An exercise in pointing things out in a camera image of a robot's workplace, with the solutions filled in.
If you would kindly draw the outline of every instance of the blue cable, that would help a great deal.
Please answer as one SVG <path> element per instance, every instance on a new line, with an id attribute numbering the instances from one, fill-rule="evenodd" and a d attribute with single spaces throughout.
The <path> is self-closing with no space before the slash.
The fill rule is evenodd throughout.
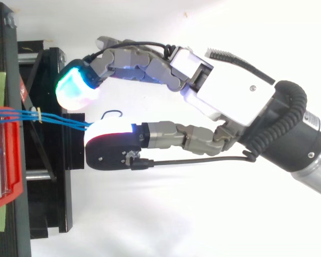
<path id="1" fill-rule="evenodd" d="M 0 112 L 16 112 L 16 113 L 27 114 L 27 115 L 38 115 L 38 112 L 36 112 L 36 111 L 0 110 Z M 78 124 L 80 126 L 90 126 L 92 124 L 92 123 L 87 123 L 87 122 L 79 122 L 77 120 L 72 120 L 72 119 L 66 119 L 66 118 L 60 117 L 60 116 L 55 115 L 55 114 L 48 114 L 46 112 L 41 112 L 41 115 L 42 116 L 47 116 L 47 117 L 54 117 L 54 118 L 63 120 L 65 122 Z"/>
<path id="2" fill-rule="evenodd" d="M 0 120 L 0 124 L 1 123 L 8 123 L 8 122 L 16 122 L 16 121 L 24 121 L 24 120 L 30 120 L 30 121 L 38 121 L 39 118 L 38 116 L 31 116 L 31 115 L 15 115 L 15 114 L 0 114 L 1 117 L 19 117 L 17 119 L 6 119 L 6 120 Z M 82 125 L 76 125 L 76 124 L 71 124 L 71 123 L 66 123 L 66 122 L 60 122 L 58 120 L 54 120 L 51 118 L 47 118 L 47 117 L 42 117 L 42 122 L 47 122 L 47 123 L 53 123 L 53 124 L 58 124 L 58 125 L 64 125 L 64 126 L 68 126 L 71 127 L 73 129 L 77 129 L 77 130 L 82 130 L 85 131 L 86 127 L 88 125 L 82 124 Z"/>

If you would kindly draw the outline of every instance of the black coiled cable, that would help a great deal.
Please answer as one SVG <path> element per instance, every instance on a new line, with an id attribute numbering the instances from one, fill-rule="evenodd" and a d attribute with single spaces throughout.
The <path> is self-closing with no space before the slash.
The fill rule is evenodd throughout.
<path id="1" fill-rule="evenodd" d="M 289 109 L 273 125 L 255 135 L 247 144 L 249 151 L 245 150 L 242 153 L 251 162 L 255 162 L 276 139 L 294 128 L 302 120 L 307 107 L 307 95 L 299 85 L 290 81 L 280 81 L 275 89 L 290 98 Z"/>

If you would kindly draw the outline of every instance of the white wall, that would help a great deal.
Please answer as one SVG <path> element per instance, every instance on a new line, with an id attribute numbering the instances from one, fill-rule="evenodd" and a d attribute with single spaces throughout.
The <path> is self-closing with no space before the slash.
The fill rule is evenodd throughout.
<path id="1" fill-rule="evenodd" d="M 4 2 L 17 12 L 19 40 L 46 39 L 68 60 L 95 52 L 100 35 L 201 54 L 227 50 L 300 84 L 321 117 L 321 0 Z M 108 79 L 102 88 L 101 101 L 84 110 L 88 121 L 119 109 L 136 122 L 216 126 L 165 86 Z M 143 153 L 192 157 L 178 148 Z M 72 171 L 72 191 L 73 229 L 33 240 L 33 256 L 321 256 L 321 196 L 262 158 L 145 171 L 86 167 Z"/>

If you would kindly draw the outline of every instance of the robotic hand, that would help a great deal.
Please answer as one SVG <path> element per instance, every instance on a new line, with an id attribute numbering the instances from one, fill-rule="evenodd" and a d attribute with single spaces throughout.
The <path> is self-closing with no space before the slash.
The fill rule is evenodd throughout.
<path id="1" fill-rule="evenodd" d="M 163 47 L 164 55 L 146 45 Z M 100 37 L 97 46 L 101 51 L 71 61 L 60 72 L 56 94 L 65 109 L 80 109 L 96 99 L 99 85 L 113 77 L 166 84 L 210 119 L 225 123 L 213 132 L 168 121 L 131 125 L 120 118 L 102 119 L 85 133 L 90 167 L 135 170 L 222 160 L 255 162 L 262 155 L 321 194 L 321 120 L 306 111 L 307 96 L 297 84 L 276 82 L 223 51 L 209 49 L 199 57 L 188 48 L 109 37 Z M 158 162 L 140 158 L 141 148 L 170 146 L 215 156 L 236 142 L 248 149 L 244 156 Z"/>

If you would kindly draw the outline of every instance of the zip tie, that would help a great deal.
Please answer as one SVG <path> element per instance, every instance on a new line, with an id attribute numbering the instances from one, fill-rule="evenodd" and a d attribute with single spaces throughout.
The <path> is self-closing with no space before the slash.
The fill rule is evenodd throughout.
<path id="1" fill-rule="evenodd" d="M 38 111 L 38 120 L 39 123 L 42 123 L 42 113 L 41 113 L 41 108 L 37 107 L 37 111 Z"/>

